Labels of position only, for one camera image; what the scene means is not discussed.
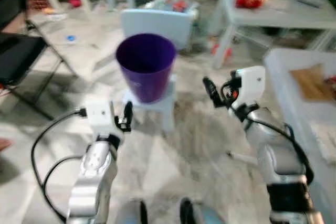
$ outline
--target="purple plastic cup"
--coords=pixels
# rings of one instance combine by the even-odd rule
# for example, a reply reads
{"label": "purple plastic cup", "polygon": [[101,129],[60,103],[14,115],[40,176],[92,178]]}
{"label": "purple plastic cup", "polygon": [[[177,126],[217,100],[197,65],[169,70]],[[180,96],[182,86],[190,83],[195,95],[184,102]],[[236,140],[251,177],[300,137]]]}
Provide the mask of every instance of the purple plastic cup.
{"label": "purple plastic cup", "polygon": [[131,36],[116,53],[128,86],[143,103],[155,102],[163,95],[175,57],[174,45],[156,34]]}

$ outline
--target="marble floor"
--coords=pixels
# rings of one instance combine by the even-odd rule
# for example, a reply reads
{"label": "marble floor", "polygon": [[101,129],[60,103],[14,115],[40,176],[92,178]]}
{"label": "marble floor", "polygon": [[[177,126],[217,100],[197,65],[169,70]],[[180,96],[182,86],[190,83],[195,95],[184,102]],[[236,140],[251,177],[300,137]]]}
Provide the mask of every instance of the marble floor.
{"label": "marble floor", "polygon": [[[199,1],[209,19],[215,1]],[[75,9],[66,22],[41,24],[49,41],[80,75],[74,79],[60,68],[40,97],[40,106],[55,116],[97,97],[112,99],[115,110],[122,110],[126,85],[113,56],[123,39],[119,12],[106,13],[102,5],[94,16],[86,20],[81,10]],[[34,18],[43,23],[41,17]],[[78,40],[70,44],[65,36],[73,33]],[[264,48],[241,41],[233,45],[232,59],[219,70],[211,68],[208,50],[178,55],[173,68],[177,75],[176,129],[163,134],[159,115],[134,112],[132,132],[118,150],[108,223],[113,223],[118,208],[134,197],[145,199],[150,223],[176,223],[176,203],[183,196],[213,207],[230,224],[269,223],[268,195],[258,169],[225,155],[227,150],[252,152],[243,129],[225,109],[213,108],[202,85],[205,75],[220,85],[232,69],[262,65],[264,53]],[[31,95],[36,91],[54,57],[49,50],[44,52],[20,92]],[[60,223],[37,190],[29,160],[34,138],[47,121],[11,95],[1,98],[0,136],[10,139],[13,146],[0,153],[0,222]],[[270,82],[261,104],[281,117]],[[40,174],[44,176],[66,155],[83,154],[91,141],[91,129],[84,119],[60,124],[37,147]],[[48,192],[63,211],[78,167],[78,161],[63,164],[50,178]]]}

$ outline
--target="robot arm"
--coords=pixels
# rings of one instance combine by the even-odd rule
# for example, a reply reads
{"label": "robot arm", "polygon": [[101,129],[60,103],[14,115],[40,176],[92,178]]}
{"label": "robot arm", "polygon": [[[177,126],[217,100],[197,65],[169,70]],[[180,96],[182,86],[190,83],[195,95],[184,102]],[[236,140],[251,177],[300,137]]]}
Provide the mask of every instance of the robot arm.
{"label": "robot arm", "polygon": [[124,118],[114,116],[111,102],[87,104],[86,114],[95,141],[82,158],[78,179],[72,188],[67,214],[68,224],[103,224],[109,213],[110,189],[117,174],[117,150],[131,131],[132,103]]}
{"label": "robot arm", "polygon": [[257,150],[258,166],[267,185],[273,224],[323,224],[308,193],[313,173],[305,153],[288,135],[267,108],[260,108],[265,88],[265,69],[261,66],[231,72],[231,79],[222,85],[221,95],[209,78],[204,86],[214,106],[227,107],[244,126],[246,138]]}

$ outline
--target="floor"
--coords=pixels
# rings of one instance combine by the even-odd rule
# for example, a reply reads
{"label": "floor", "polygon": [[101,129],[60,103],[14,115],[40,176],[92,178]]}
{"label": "floor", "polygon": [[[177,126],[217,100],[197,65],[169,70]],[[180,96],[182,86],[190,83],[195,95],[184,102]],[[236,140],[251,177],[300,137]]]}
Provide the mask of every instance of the floor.
{"label": "floor", "polygon": [[[205,15],[210,15],[215,1],[199,1]],[[85,20],[80,9],[70,11],[69,16],[66,22],[46,22],[41,27],[80,78],[71,78],[61,68],[39,104],[61,115],[86,100],[108,97],[120,112],[126,85],[113,56],[123,39],[119,12],[106,13],[102,5],[91,21]],[[34,18],[43,23],[41,17]],[[65,37],[74,33],[78,39],[67,42]],[[220,85],[232,69],[262,65],[265,52],[241,41],[233,45],[232,59],[220,70],[211,68],[208,51],[177,57],[173,69],[177,74],[176,129],[163,134],[157,114],[135,111],[137,121],[118,151],[118,175],[111,189],[108,223],[113,223],[118,208],[134,197],[145,199],[151,223],[177,223],[176,203],[183,196],[213,207],[230,224],[269,223],[268,195],[258,169],[225,155],[227,150],[251,153],[243,129],[225,109],[213,108],[202,85],[204,76]],[[31,95],[36,91],[53,58],[49,50],[45,51],[21,92]],[[11,95],[0,102],[0,136],[13,141],[12,147],[0,153],[1,223],[60,223],[36,188],[29,160],[34,138],[47,121]],[[269,82],[260,103],[281,117]],[[61,157],[83,154],[91,141],[91,129],[84,119],[59,125],[37,148],[40,174],[44,176]],[[78,167],[78,161],[64,164],[49,181],[50,197],[64,212]]]}

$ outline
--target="black chair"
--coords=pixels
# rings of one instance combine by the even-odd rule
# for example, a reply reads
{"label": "black chair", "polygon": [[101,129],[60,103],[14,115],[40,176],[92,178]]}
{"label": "black chair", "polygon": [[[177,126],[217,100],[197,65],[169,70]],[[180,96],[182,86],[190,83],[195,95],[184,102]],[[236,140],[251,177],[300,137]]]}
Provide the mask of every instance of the black chair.
{"label": "black chair", "polygon": [[[48,83],[54,76],[58,67],[64,63],[71,74],[77,77],[77,74],[64,59],[64,57],[46,40],[38,27],[28,19],[26,0],[0,0],[0,29],[13,20],[19,13],[25,14],[25,23],[27,31],[35,30],[40,37],[32,37],[21,34],[11,34],[0,32],[0,84],[3,88],[9,90],[11,94],[25,102],[36,112],[40,113],[47,119],[54,119],[52,115],[37,106],[36,102],[42,94]],[[46,47],[49,47],[58,57],[59,61],[53,71],[41,85],[34,101],[29,100],[24,95],[16,91],[16,87],[21,83],[29,72],[29,69],[38,60],[41,53]]]}

